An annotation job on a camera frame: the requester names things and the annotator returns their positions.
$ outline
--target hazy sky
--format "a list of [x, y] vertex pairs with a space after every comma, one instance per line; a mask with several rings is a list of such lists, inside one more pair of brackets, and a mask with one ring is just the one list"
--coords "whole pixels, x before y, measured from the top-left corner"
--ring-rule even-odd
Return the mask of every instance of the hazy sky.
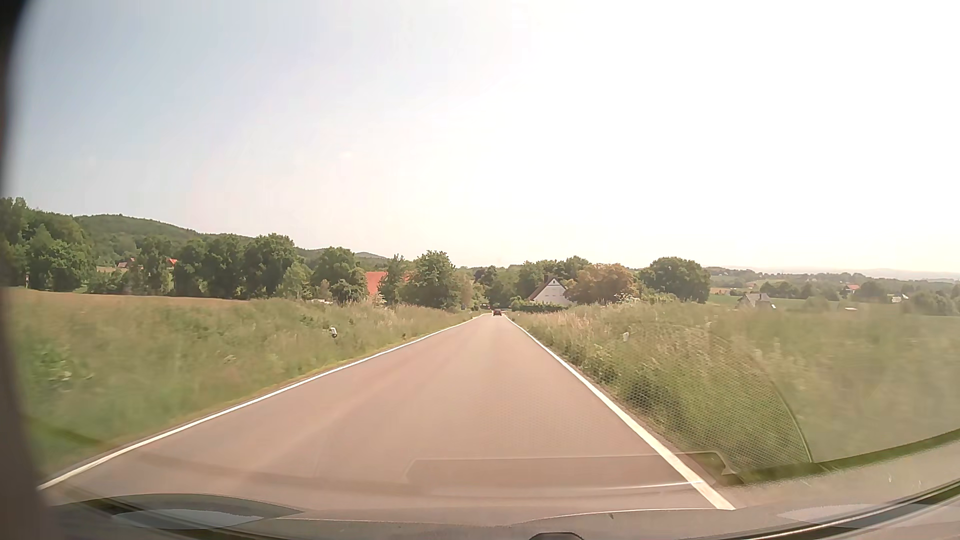
[[38, 2], [7, 194], [456, 264], [960, 271], [960, 4]]

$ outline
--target grass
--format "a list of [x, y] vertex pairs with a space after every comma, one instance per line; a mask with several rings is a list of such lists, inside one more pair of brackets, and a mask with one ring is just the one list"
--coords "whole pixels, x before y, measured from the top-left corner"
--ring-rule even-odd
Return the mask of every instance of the grass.
[[280, 299], [6, 294], [21, 398], [46, 473], [470, 317]]
[[960, 317], [711, 304], [512, 316], [680, 450], [719, 451], [738, 471], [960, 428]]

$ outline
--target asphalt road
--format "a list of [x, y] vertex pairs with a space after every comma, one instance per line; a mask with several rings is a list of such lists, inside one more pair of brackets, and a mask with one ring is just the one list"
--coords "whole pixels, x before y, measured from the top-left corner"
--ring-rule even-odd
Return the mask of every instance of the asphalt road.
[[44, 493], [54, 503], [210, 493], [331, 519], [485, 524], [714, 507], [560, 362], [490, 315], [118, 455]]

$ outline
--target house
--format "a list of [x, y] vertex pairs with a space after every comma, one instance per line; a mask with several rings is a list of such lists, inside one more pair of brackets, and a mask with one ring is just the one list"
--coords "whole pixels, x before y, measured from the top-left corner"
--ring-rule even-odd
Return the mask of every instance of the house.
[[367, 272], [367, 292], [371, 296], [380, 289], [380, 280], [386, 275], [386, 272]]
[[540, 302], [541, 304], [559, 304], [561, 306], [572, 306], [568, 298], [564, 296], [566, 287], [557, 281], [557, 278], [551, 278], [549, 282], [537, 287], [527, 300], [530, 302]]
[[773, 300], [765, 292], [748, 292], [736, 302], [736, 307], [758, 307], [760, 309], [776, 309]]

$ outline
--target tree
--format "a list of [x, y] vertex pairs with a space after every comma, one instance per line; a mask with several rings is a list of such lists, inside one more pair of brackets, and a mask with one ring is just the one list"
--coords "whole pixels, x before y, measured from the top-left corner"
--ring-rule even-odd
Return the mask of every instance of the tree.
[[193, 238], [177, 251], [174, 264], [174, 294], [177, 296], [204, 295], [204, 260], [206, 241]]
[[170, 272], [170, 257], [173, 244], [166, 236], [149, 235], [140, 241], [140, 253], [136, 257], [136, 266], [142, 272], [142, 292], [147, 294], [166, 294], [173, 286]]
[[36, 229], [27, 250], [30, 287], [40, 290], [72, 291], [93, 270], [93, 260], [83, 245], [55, 240], [42, 224]]
[[563, 262], [563, 272], [560, 275], [563, 280], [575, 280], [577, 279], [577, 274], [580, 273], [580, 270], [586, 268], [590, 264], [589, 260], [586, 260], [582, 257], [568, 257]]
[[607, 304], [636, 294], [634, 273], [622, 264], [588, 265], [566, 290], [566, 297], [577, 304]]
[[207, 294], [236, 298], [243, 284], [243, 246], [236, 234], [218, 234], [206, 244], [203, 279]]
[[367, 276], [363, 269], [357, 268], [362, 274], [361, 283], [351, 283], [347, 280], [339, 280], [330, 286], [330, 294], [333, 299], [340, 304], [347, 302], [360, 302], [367, 296]]
[[543, 284], [543, 268], [535, 262], [526, 260], [516, 272], [516, 294], [522, 298], [527, 298], [537, 287]]
[[94, 272], [86, 283], [86, 292], [90, 294], [123, 294], [129, 280], [126, 272]]
[[400, 301], [400, 288], [403, 286], [403, 275], [406, 273], [406, 260], [402, 255], [394, 255], [387, 262], [387, 275], [380, 278], [377, 292], [383, 297], [384, 303], [392, 306]]
[[703, 304], [710, 293], [710, 273], [695, 260], [658, 258], [640, 270], [638, 277], [651, 289], [672, 293], [683, 301]]
[[403, 287], [403, 300], [417, 306], [452, 308], [460, 303], [454, 266], [442, 251], [427, 251], [414, 260], [413, 273]]
[[357, 266], [356, 257], [347, 248], [322, 249], [315, 259], [310, 284], [330, 283], [330, 294], [340, 303], [355, 302], [367, 296], [367, 273]]
[[463, 309], [473, 309], [475, 306], [479, 306], [477, 299], [479, 296], [475, 297], [475, 290], [473, 288], [473, 276], [468, 271], [457, 271], [454, 273], [454, 280], [457, 283], [457, 296], [460, 297], [460, 307]]
[[860, 285], [853, 293], [853, 299], [857, 302], [886, 302], [887, 291], [880, 282], [870, 280]]
[[491, 265], [474, 272], [473, 278], [476, 282], [480, 283], [484, 287], [490, 288], [493, 286], [493, 282], [496, 281], [497, 273], [498, 270], [496, 269], [496, 266]]
[[10, 245], [23, 243], [24, 238], [21, 233], [27, 229], [32, 212], [27, 208], [27, 202], [21, 197], [0, 199], [0, 233]]
[[276, 295], [289, 299], [300, 299], [310, 284], [310, 267], [301, 261], [294, 262], [283, 273], [283, 280], [276, 288]]
[[493, 307], [507, 307], [516, 294], [516, 272], [504, 270], [497, 272], [491, 286], [487, 288], [487, 298]]
[[283, 282], [287, 269], [298, 261], [289, 236], [276, 233], [254, 238], [244, 250], [244, 295], [270, 298]]
[[813, 296], [813, 295], [815, 295], [815, 294], [816, 294], [816, 292], [813, 290], [813, 283], [811, 283], [811, 282], [806, 282], [806, 283], [804, 283], [804, 286], [801, 287], [801, 289], [800, 289], [800, 294], [797, 295], [797, 298], [802, 298], [802, 299], [806, 300], [807, 298], [810, 298], [811, 296]]
[[956, 315], [956, 304], [946, 296], [922, 290], [903, 302], [906, 312], [917, 312], [923, 315]]

